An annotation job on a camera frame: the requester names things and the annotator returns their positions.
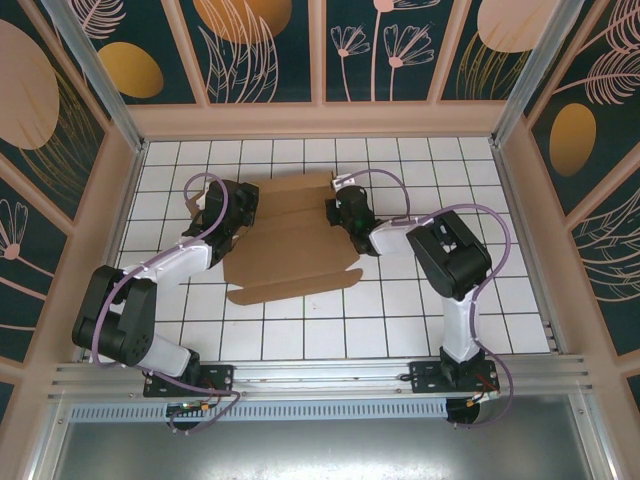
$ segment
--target metal plate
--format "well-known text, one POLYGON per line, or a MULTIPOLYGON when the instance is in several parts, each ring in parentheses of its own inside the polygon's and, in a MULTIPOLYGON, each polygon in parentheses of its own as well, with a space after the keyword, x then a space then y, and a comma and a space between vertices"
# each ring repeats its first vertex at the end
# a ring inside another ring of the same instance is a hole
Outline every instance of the metal plate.
POLYGON ((448 380, 442 375, 439 360, 412 362, 409 364, 409 372, 413 393, 466 392, 469 393, 469 395, 473 395, 475 392, 486 390, 486 386, 482 383, 482 380, 478 378, 478 375, 493 385, 496 390, 500 390, 496 365, 491 360, 477 362, 470 369, 469 375, 460 381, 458 388, 452 387, 448 380))
MULTIPOLYGON (((216 390, 231 390, 233 386, 233 365, 203 365, 200 369, 200 384, 198 387, 216 390)), ((170 397, 204 397, 202 393, 192 392, 167 383, 156 376, 145 380, 143 396, 147 398, 170 397)))

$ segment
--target flattened cardboard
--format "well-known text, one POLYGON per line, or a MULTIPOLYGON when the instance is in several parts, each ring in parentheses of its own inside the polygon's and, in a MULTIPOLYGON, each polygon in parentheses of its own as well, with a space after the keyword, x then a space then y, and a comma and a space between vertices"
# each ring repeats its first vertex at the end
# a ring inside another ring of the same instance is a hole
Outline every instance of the flattened cardboard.
POLYGON ((243 287, 227 297, 238 305, 327 292, 355 285, 361 269, 349 235, 331 227, 324 202, 335 196, 332 172, 258 182, 256 221, 223 259, 226 282, 243 287))

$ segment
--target flower drawing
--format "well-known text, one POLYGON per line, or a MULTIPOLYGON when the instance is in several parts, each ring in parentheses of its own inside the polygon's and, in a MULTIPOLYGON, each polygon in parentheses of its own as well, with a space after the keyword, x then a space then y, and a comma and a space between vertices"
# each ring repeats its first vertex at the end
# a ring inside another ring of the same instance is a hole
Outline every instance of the flower drawing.
POLYGON ((378 51, 378 32, 380 31, 380 18, 383 13, 394 10, 419 10, 421 8, 434 7, 440 0, 373 0, 373 6, 378 11, 376 25, 373 32, 373 54, 371 56, 371 101, 376 101, 376 53, 378 51))
POLYGON ((434 50, 431 45, 429 26, 406 27, 398 37, 398 25, 384 29, 384 46, 391 66, 391 85, 389 99, 393 100, 393 80, 397 68, 420 65, 431 62, 434 50))
POLYGON ((344 82, 344 91, 347 95, 347 101, 351 101, 349 95, 349 86, 347 85, 347 73, 344 66, 344 59, 352 55, 360 55, 367 53, 371 50, 369 42, 366 42, 366 35, 360 27, 346 27, 344 32, 342 27, 333 27, 331 29, 331 39, 336 47, 338 55, 340 56, 340 63, 342 65, 342 81, 344 82))
MULTIPOLYGON (((14 209, 11 210, 11 205, 6 199, 0 200, 0 261, 19 261, 37 272, 53 277, 52 273, 34 265, 21 256, 21 244, 27 228, 28 218, 29 209, 25 205, 16 202, 14 209)), ((46 295, 4 277, 0 277, 0 283, 39 300, 47 298, 46 295)))

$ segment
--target purple cable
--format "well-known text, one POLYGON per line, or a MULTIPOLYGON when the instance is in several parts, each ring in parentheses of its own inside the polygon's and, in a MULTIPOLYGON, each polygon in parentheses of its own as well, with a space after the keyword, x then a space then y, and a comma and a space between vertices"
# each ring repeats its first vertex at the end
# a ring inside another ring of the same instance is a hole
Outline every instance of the purple cable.
MULTIPOLYGON (((195 238, 189 239, 186 242, 184 242, 184 244, 178 244, 175 247, 170 248, 169 250, 159 253, 158 255, 156 255, 155 257, 151 258, 150 260, 147 260, 146 262, 142 263, 142 265, 138 268, 135 268, 134 270, 132 270, 131 272, 129 272, 127 275, 125 275, 125 277, 120 280, 118 283, 115 284, 115 286, 113 287, 113 290, 111 291, 111 293, 109 293, 109 295, 107 295, 107 298, 104 302, 104 305, 102 306, 102 309, 100 310, 100 314, 98 315, 98 319, 96 321, 96 328, 95 331, 93 333, 93 338, 91 339, 91 357, 93 358, 93 362, 96 363, 99 367, 105 368, 105 367, 111 367, 117 364, 117 362, 110 362, 110 363, 103 363, 100 361, 100 358, 98 356, 98 344, 99 344, 99 339, 100 339, 100 332, 102 330, 102 326, 104 324, 104 320, 107 316, 107 312, 109 311, 109 306, 111 305, 111 302, 113 302, 114 298, 116 297, 116 295, 118 294, 118 292, 122 289, 122 287, 124 287, 124 285, 131 280, 134 276, 136 276, 138 273, 140 273, 141 271, 148 269, 149 267, 151 267, 152 265, 156 264, 157 262, 159 262, 160 260, 162 260, 163 258, 166 258, 167 256, 177 252, 178 250, 182 250, 186 247, 189 247, 190 245, 192 245, 193 243, 197 242, 198 240, 203 239, 204 237, 206 237, 207 235, 209 235, 211 232, 213 232, 218 225, 220 225, 220 223, 222 222, 222 220, 224 219, 224 215, 227 212, 227 206, 229 204, 229 192, 227 191, 227 187, 225 186, 224 182, 222 181, 222 179, 220 179, 217 175, 214 175, 212 173, 199 173, 197 175, 194 175, 193 177, 191 177, 189 179, 189 181, 187 181, 186 185, 184 186, 184 197, 185 200, 189 200, 189 196, 187 193, 187 190, 189 189, 189 186, 198 178, 202 178, 202 177, 210 177, 213 178, 219 185, 220 188, 222 189, 222 210, 220 211, 220 215, 218 216, 218 218, 216 219, 215 222, 213 222, 213 225, 211 225, 211 227, 209 227, 207 230, 205 230, 204 232, 202 232, 200 235, 198 235, 195 238)), ((225 415, 229 409, 231 409, 236 403, 238 403, 238 401, 240 400, 240 392, 236 392, 233 390, 216 390, 216 389, 210 389, 210 388, 200 388, 200 387, 194 387, 193 385, 189 385, 186 383, 183 383, 173 377, 170 377, 168 375, 165 375, 163 373, 160 372, 152 372, 151 370, 148 370, 146 368, 140 368, 140 370, 142 370, 143 372, 149 374, 149 375, 155 375, 159 378, 162 378, 163 380, 172 383, 178 387, 187 389, 187 390, 191 390, 193 392, 197 392, 197 393, 203 393, 203 394, 208 394, 208 395, 235 395, 235 399, 229 404, 227 405, 225 408, 223 408, 218 414, 216 414, 211 420, 207 420, 206 422, 201 422, 199 423, 196 427, 192 428, 189 431, 182 431, 182 430, 178 430, 177 428, 175 428, 174 424, 173 424, 173 420, 176 417, 176 414, 171 416, 171 419, 169 421, 169 424, 171 425, 171 428, 173 429, 174 433, 180 432, 183 435, 188 435, 189 432, 191 433, 197 433, 200 430, 203 430, 211 425, 213 425, 218 418, 220 418, 221 416, 225 415)))
POLYGON ((495 418, 491 420, 487 420, 485 422, 474 423, 474 424, 469 424, 464 426, 467 428, 477 428, 477 427, 485 427, 485 426, 496 423, 498 420, 504 417, 507 414, 507 412, 509 412, 509 409, 511 408, 511 403, 513 402, 513 394, 514 394, 513 376, 511 375, 509 368, 504 363, 502 358, 500 358, 498 354, 493 353, 491 350, 485 347, 484 344, 480 341, 480 338, 478 337, 478 334, 476 332, 476 315, 475 314, 476 314, 476 305, 477 305, 477 301, 478 301, 478 297, 480 296, 480 293, 489 284, 489 282, 491 282, 491 280, 493 280, 498 275, 498 272, 502 270, 502 267, 504 267, 504 265, 507 263, 507 259, 509 258, 509 253, 511 252, 511 234, 509 232, 509 227, 507 226, 507 223, 496 211, 492 210, 491 208, 485 207, 483 205, 477 205, 475 203, 461 203, 458 205, 451 205, 449 207, 442 208, 429 215, 424 215, 422 217, 418 217, 416 219, 411 220, 411 215, 410 215, 411 204, 409 203, 409 192, 407 190, 407 187, 404 185, 404 183, 402 183, 402 181, 393 173, 387 172, 386 170, 381 170, 378 168, 370 168, 370 169, 361 170, 359 172, 353 173, 348 177, 341 179, 339 184, 342 184, 347 180, 358 177, 365 173, 382 173, 384 175, 387 175, 393 178, 398 183, 402 191, 404 192, 404 197, 407 203, 407 214, 406 214, 407 220, 402 220, 401 218, 400 219, 394 218, 393 220, 391 220, 392 225, 409 226, 409 225, 424 224, 433 220, 436 216, 441 215, 443 213, 450 212, 457 209, 468 208, 468 209, 479 210, 481 212, 488 213, 493 218, 495 218, 500 224, 500 226, 502 227, 502 230, 504 231, 504 238, 505 238, 504 254, 502 255, 502 258, 500 259, 500 261, 498 262, 498 265, 496 265, 493 271, 487 276, 485 281, 482 282, 478 286, 478 288, 476 288, 475 292, 473 292, 473 295, 471 296, 471 308, 469 310, 469 329, 471 330, 471 336, 475 344, 479 348, 483 349, 485 353, 491 358, 493 358, 496 361, 496 363, 498 363, 498 365, 500 365, 504 370, 504 373, 507 376, 507 381, 509 382, 509 397, 507 398, 507 405, 504 407, 502 412, 500 412, 500 414, 495 418))

